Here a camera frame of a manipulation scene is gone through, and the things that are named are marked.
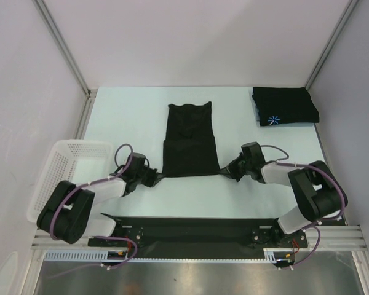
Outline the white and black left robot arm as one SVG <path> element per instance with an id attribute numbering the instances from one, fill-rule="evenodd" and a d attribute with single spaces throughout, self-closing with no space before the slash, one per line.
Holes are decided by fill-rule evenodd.
<path id="1" fill-rule="evenodd" d="M 102 238 L 109 245 L 120 244 L 124 231 L 113 218 L 93 210 L 111 199 L 131 194 L 139 185 L 154 187 L 164 175 L 150 167 L 145 155 L 131 153 L 125 164 L 109 176 L 86 184 L 75 185 L 60 181 L 40 212 L 36 225 L 52 240 L 74 244 L 86 233 L 102 230 Z"/>

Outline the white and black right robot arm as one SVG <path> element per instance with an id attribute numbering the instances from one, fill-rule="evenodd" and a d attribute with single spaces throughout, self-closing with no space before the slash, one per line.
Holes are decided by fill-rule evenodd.
<path id="1" fill-rule="evenodd" d="M 325 162 L 288 163 L 287 153 L 283 158 L 267 161 L 262 148 L 257 142 L 243 144 L 239 156 L 222 168 L 220 174 L 236 181 L 250 176 L 261 184 L 292 189 L 296 207 L 277 218 L 272 227 L 271 238 L 277 246 L 287 246 L 299 230 L 343 217 L 348 199 Z"/>

